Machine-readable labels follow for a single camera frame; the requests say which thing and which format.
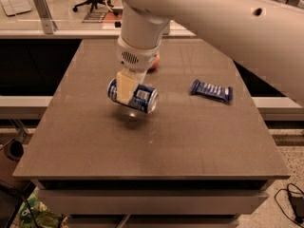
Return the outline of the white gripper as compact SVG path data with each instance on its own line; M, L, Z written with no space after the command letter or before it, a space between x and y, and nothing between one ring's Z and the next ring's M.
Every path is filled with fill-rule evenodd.
M147 70L156 62L158 54L159 46L150 49L135 48L122 37L118 38L117 57L118 61L125 67L116 76L117 100L120 103L129 104L138 84L143 84Z

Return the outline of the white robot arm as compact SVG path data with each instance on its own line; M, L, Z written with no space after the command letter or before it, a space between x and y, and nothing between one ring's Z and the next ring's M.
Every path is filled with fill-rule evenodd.
M122 0L119 97L142 83L170 21L303 105L304 13L270 0Z

